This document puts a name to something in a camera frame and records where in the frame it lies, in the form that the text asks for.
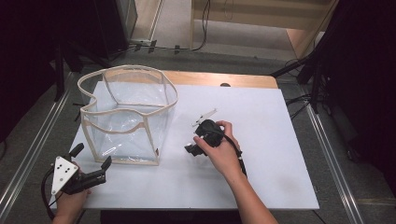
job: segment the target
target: black wire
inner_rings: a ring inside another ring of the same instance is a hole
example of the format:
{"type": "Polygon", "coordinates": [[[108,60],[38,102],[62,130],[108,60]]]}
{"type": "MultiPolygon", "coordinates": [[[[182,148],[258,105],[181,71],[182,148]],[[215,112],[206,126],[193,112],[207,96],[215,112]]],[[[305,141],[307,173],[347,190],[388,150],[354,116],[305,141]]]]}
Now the black wire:
{"type": "Polygon", "coordinates": [[[306,108],[310,103],[307,102],[305,103],[299,110],[297,110],[294,114],[290,115],[290,119],[293,120],[297,115],[300,114],[301,111],[303,111],[304,108],[306,108]]]}
{"type": "Polygon", "coordinates": [[[324,224],[326,224],[326,222],[323,220],[323,218],[317,213],[317,211],[312,210],[314,212],[315,215],[317,215],[317,217],[320,219],[320,221],[322,221],[324,224]]]}
{"type": "Polygon", "coordinates": [[[77,219],[77,221],[76,221],[76,224],[78,224],[80,221],[81,221],[81,219],[82,219],[82,217],[84,216],[84,214],[85,214],[85,212],[86,212],[87,210],[82,210],[82,212],[81,212],[81,214],[79,214],[79,217],[78,217],[78,219],[77,219]]]}
{"type": "Polygon", "coordinates": [[[233,140],[232,140],[229,136],[227,136],[227,135],[224,134],[224,137],[225,137],[225,139],[227,139],[227,141],[233,146],[233,149],[235,149],[235,153],[236,153],[236,155],[238,156],[239,165],[241,166],[242,173],[244,173],[244,175],[245,175],[246,177],[248,177],[247,170],[246,170],[245,164],[244,164],[244,160],[242,160],[242,155],[241,155],[241,154],[242,154],[242,151],[240,151],[240,150],[238,149],[238,147],[236,146],[236,144],[233,142],[233,140]]]}
{"type": "MultiPolygon", "coordinates": [[[[83,107],[83,104],[77,104],[77,103],[73,103],[73,105],[78,105],[79,107],[83,107]]],[[[77,121],[79,119],[79,117],[81,116],[81,111],[78,111],[78,114],[75,117],[75,121],[77,121]]]]}
{"type": "Polygon", "coordinates": [[[8,147],[6,140],[4,140],[3,143],[4,143],[4,148],[3,148],[3,153],[1,154],[1,157],[0,157],[0,161],[6,156],[7,147],[8,147]]]}
{"type": "MultiPolygon", "coordinates": [[[[290,63],[290,62],[292,62],[292,61],[297,61],[297,62],[299,62],[299,59],[291,59],[291,60],[288,60],[288,61],[285,63],[285,67],[288,66],[288,63],[290,63]]],[[[289,75],[291,75],[292,77],[297,77],[296,75],[290,73],[290,71],[287,72],[287,73],[288,73],[289,75]]]]}
{"type": "Polygon", "coordinates": [[[47,200],[46,183],[47,183],[47,179],[52,174],[53,174],[53,166],[46,172],[46,174],[43,177],[43,180],[41,181],[41,198],[43,200],[44,206],[46,207],[47,214],[49,215],[49,218],[51,220],[53,220],[55,218],[55,215],[52,213],[52,210],[50,209],[49,201],[47,200]]]}
{"type": "Polygon", "coordinates": [[[202,14],[202,29],[204,30],[204,40],[202,41],[202,44],[200,47],[198,47],[197,49],[193,49],[192,51],[196,51],[199,50],[201,48],[204,47],[204,45],[206,44],[206,37],[207,37],[207,21],[209,20],[209,12],[210,12],[210,0],[207,0],[205,8],[204,8],[204,12],[202,14]],[[207,14],[206,14],[206,23],[204,25],[204,17],[205,17],[205,12],[207,9],[207,14]]]}
{"type": "Polygon", "coordinates": [[[310,99],[311,99],[311,94],[309,94],[309,93],[308,94],[304,94],[304,95],[301,95],[299,97],[296,97],[296,98],[288,100],[286,102],[286,106],[289,106],[289,105],[291,105],[293,103],[296,103],[298,101],[301,101],[301,100],[308,100],[309,101],[310,99]]]}
{"type": "Polygon", "coordinates": [[[58,202],[58,200],[62,197],[62,195],[64,195],[64,192],[62,191],[61,194],[59,195],[58,198],[55,198],[55,200],[49,204],[49,207],[51,207],[53,204],[55,204],[56,202],[58,202]]]}
{"type": "Polygon", "coordinates": [[[221,133],[221,132],[216,132],[216,131],[213,131],[213,130],[205,130],[205,131],[206,132],[211,132],[211,133],[217,133],[219,135],[222,135],[227,140],[227,142],[229,142],[233,146],[233,149],[235,150],[236,156],[238,157],[239,165],[241,166],[242,173],[246,177],[248,177],[248,173],[247,173],[247,170],[245,168],[244,160],[242,159],[242,151],[238,149],[236,144],[233,142],[233,139],[231,139],[229,136],[227,136],[227,135],[225,135],[224,133],[221,133]]]}
{"type": "MultiPolygon", "coordinates": [[[[200,50],[201,48],[203,48],[206,45],[206,38],[207,38],[207,21],[209,19],[209,11],[210,11],[210,0],[207,0],[203,14],[202,14],[202,29],[204,31],[204,40],[201,43],[201,46],[196,48],[196,49],[172,49],[172,48],[165,48],[165,47],[152,47],[152,46],[140,46],[141,49],[169,49],[169,50],[178,50],[178,51],[196,51],[196,50],[200,50]]],[[[137,47],[137,44],[135,44],[133,47],[129,47],[126,50],[122,50],[120,51],[120,54],[115,56],[113,59],[111,59],[111,62],[116,60],[118,57],[120,57],[120,55],[124,52],[127,52],[131,49],[135,49],[137,47]]]]}

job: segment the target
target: human hand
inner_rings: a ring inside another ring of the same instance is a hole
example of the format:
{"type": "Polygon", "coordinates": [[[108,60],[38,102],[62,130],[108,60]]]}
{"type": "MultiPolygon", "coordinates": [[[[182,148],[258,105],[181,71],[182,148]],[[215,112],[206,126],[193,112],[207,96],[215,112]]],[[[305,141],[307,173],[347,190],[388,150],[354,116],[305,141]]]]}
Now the human hand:
{"type": "Polygon", "coordinates": [[[74,223],[76,217],[82,209],[85,201],[89,194],[90,189],[84,189],[82,192],[75,194],[67,194],[64,192],[58,192],[56,198],[57,212],[52,223],[74,223]]]}
{"type": "MultiPolygon", "coordinates": [[[[224,134],[230,137],[239,149],[238,141],[233,137],[233,125],[228,121],[217,121],[219,126],[224,127],[224,134]]],[[[218,147],[211,147],[207,142],[195,136],[194,142],[200,147],[210,158],[216,169],[225,177],[242,174],[233,146],[225,139],[221,139],[218,147]]]]}

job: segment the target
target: transparent plastic bag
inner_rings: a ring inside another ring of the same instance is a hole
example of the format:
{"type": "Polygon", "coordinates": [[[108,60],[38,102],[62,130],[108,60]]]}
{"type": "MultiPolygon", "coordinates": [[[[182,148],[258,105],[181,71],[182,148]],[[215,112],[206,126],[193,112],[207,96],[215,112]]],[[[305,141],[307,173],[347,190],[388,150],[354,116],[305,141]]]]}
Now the transparent plastic bag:
{"type": "Polygon", "coordinates": [[[158,165],[177,90],[166,75],[140,65],[100,70],[78,81],[81,126],[96,161],[158,165]]]}

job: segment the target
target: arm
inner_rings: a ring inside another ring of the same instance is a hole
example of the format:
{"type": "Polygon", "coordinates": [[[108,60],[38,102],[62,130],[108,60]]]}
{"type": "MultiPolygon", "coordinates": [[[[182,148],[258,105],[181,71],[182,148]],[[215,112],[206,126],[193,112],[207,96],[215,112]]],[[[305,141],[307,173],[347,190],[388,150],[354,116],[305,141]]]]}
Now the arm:
{"type": "MultiPolygon", "coordinates": [[[[224,127],[224,133],[239,147],[233,137],[232,124],[227,121],[218,121],[217,124],[224,127]]],[[[277,223],[242,173],[235,151],[226,139],[223,138],[216,148],[209,146],[198,136],[194,137],[194,141],[230,185],[243,223],[277,223]]]]}

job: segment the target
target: white tabletop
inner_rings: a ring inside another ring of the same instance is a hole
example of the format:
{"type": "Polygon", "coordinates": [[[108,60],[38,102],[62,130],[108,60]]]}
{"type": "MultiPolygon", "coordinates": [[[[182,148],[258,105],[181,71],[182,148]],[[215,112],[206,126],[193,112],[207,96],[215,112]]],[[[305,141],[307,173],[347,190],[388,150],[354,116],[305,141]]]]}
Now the white tabletop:
{"type": "MultiPolygon", "coordinates": [[[[318,209],[318,201],[281,90],[177,85],[178,102],[159,166],[112,164],[106,183],[92,188],[85,208],[234,209],[224,178],[208,157],[193,157],[191,124],[213,108],[228,120],[243,151],[248,180],[270,209],[318,209]]],[[[79,128],[71,146],[85,173],[100,169],[79,128]]]]}

